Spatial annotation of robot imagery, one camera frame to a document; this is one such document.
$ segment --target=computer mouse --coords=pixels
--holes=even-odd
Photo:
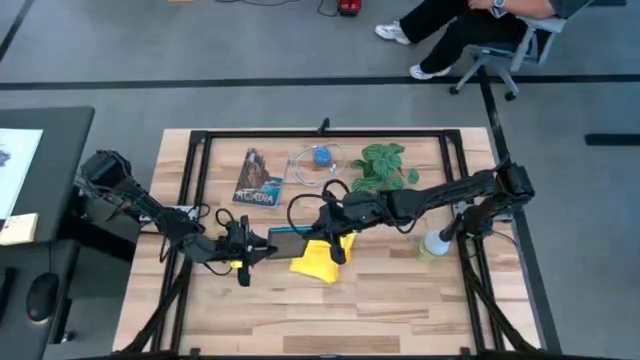
[[[44,273],[33,280],[27,292],[27,315],[40,322],[53,315],[58,294],[58,276]]]

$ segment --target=artificial plant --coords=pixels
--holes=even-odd
[[[362,149],[364,160],[354,160],[351,168],[362,169],[362,177],[357,178],[351,184],[353,191],[369,190],[401,190],[404,181],[415,184],[420,180],[416,169],[409,169],[406,176],[402,172],[402,159],[400,154],[404,152],[404,146],[391,143],[389,145],[372,144]]]

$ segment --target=person sitting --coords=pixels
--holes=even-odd
[[[409,14],[388,25],[378,25],[376,34],[385,40],[418,44],[452,19],[446,32],[420,64],[410,69],[417,80],[449,73],[462,50],[471,44],[519,43],[527,30],[516,16],[544,19],[567,18],[588,0],[424,0]]]

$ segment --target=book cover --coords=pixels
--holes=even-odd
[[[278,159],[271,161],[274,163],[268,163],[259,150],[250,148],[247,151],[233,201],[266,207],[278,206],[288,159],[283,164],[279,164]]]
[[[42,130],[0,129],[0,220],[9,218]]]

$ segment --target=chair leg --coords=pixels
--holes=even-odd
[[[505,99],[507,99],[507,101],[515,100],[515,98],[520,93],[520,89],[518,89],[518,85],[516,85],[515,81],[513,81],[513,78],[511,77],[511,73],[509,72],[509,70],[507,70],[507,68],[500,66],[498,64],[490,63],[489,65],[491,66],[493,71],[495,71],[496,74],[500,76],[502,81],[504,81],[505,85],[507,85],[507,88],[509,89],[509,92],[504,96]]]
[[[466,84],[467,81],[469,81],[469,79],[471,79],[471,77],[473,75],[475,75],[475,73],[478,71],[478,69],[480,69],[480,67],[482,65],[486,64],[489,60],[490,60],[489,57],[480,55],[480,58],[478,58],[476,60],[476,62],[473,64],[473,66],[471,66],[469,71],[467,71],[467,73],[464,74],[462,79],[460,79],[460,81],[458,81],[456,86],[452,86],[451,88],[449,88],[449,92],[451,93],[451,95],[458,94],[460,92],[460,90],[462,89],[462,87],[464,86],[464,84]]]

